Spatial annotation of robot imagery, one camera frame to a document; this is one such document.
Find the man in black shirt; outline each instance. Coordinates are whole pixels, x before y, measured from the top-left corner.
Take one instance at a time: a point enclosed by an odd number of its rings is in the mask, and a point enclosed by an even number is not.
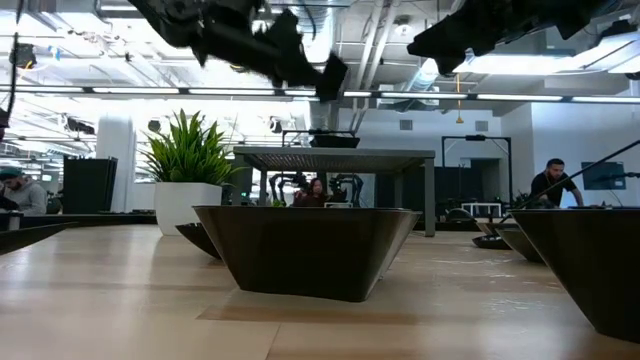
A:
[[[547,190],[553,184],[558,181],[566,179],[568,176],[564,173],[564,161],[560,159],[551,159],[547,162],[547,168],[536,175],[531,182],[531,196],[535,196],[540,194],[541,192]],[[552,204],[557,207],[560,207],[560,201],[562,200],[562,190],[567,190],[573,194],[576,198],[576,202],[578,206],[584,206],[584,201],[582,200],[582,194],[576,184],[573,181],[569,180],[562,184],[559,187],[553,188],[548,193],[541,196],[541,199],[547,199]]]

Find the white planter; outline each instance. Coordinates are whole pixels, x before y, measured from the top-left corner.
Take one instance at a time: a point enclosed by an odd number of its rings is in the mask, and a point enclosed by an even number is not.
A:
[[[220,205],[221,200],[220,186],[202,183],[157,183],[154,207],[162,235],[180,235],[176,225],[200,221],[193,206]]]

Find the person wearing cap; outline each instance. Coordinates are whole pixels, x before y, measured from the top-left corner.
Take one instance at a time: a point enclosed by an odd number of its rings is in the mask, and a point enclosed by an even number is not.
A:
[[[47,213],[47,192],[35,181],[27,179],[20,169],[0,170],[0,181],[4,185],[3,195],[18,204],[18,211],[25,215]]]

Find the woman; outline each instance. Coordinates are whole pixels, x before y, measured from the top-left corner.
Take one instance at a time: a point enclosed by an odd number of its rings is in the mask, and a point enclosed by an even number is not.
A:
[[[329,201],[330,196],[327,196],[322,186],[322,181],[315,178],[309,183],[309,188],[306,193],[301,191],[295,194],[293,201],[294,207],[324,207],[324,204]]]

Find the person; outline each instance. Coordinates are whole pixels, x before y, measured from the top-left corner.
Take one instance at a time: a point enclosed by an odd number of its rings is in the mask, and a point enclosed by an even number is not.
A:
[[[533,181],[531,182],[531,196],[542,193],[555,183],[568,177],[569,176],[564,173],[564,161],[557,158],[549,160],[547,162],[547,168],[533,178]],[[546,199],[556,207],[560,207],[563,190],[567,190],[573,194],[578,206],[584,206],[582,194],[572,180],[568,180],[564,184],[553,188],[551,191],[541,196],[540,199]]]
[[[4,185],[2,195],[18,204],[18,211],[25,215],[47,213],[47,192],[35,181],[26,178],[20,169],[1,170],[0,181]]]
[[[307,192],[298,191],[293,200],[294,207],[324,207],[329,196],[324,192],[322,181],[315,178],[309,183]]]

